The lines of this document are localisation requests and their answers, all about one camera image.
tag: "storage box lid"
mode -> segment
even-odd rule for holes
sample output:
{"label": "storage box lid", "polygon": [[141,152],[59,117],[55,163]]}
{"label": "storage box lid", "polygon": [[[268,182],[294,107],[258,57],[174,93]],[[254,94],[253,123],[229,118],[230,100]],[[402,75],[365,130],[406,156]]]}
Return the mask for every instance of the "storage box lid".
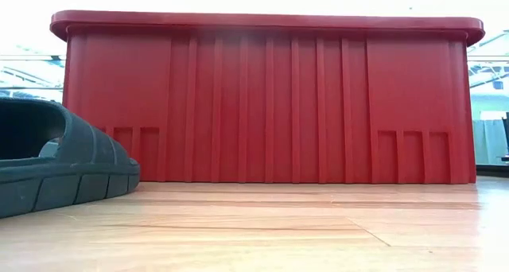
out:
{"label": "storage box lid", "polygon": [[484,36],[483,22],[473,17],[341,17],[278,14],[175,14],[65,10],[52,16],[50,29],[67,40],[70,25],[242,26],[362,31],[463,32],[467,45]]}

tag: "slipper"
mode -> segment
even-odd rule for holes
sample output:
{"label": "slipper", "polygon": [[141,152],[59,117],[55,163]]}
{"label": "slipper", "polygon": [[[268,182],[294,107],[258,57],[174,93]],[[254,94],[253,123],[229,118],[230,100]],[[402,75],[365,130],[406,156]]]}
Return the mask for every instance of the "slipper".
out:
{"label": "slipper", "polygon": [[120,144],[60,104],[0,97],[0,218],[120,196],[139,180]]}

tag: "wooden floor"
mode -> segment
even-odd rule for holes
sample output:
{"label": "wooden floor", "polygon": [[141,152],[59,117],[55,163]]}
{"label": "wooden floor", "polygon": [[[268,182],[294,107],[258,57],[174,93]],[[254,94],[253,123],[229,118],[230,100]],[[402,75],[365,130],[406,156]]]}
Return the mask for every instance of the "wooden floor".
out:
{"label": "wooden floor", "polygon": [[142,183],[0,220],[0,271],[508,271],[509,179]]}

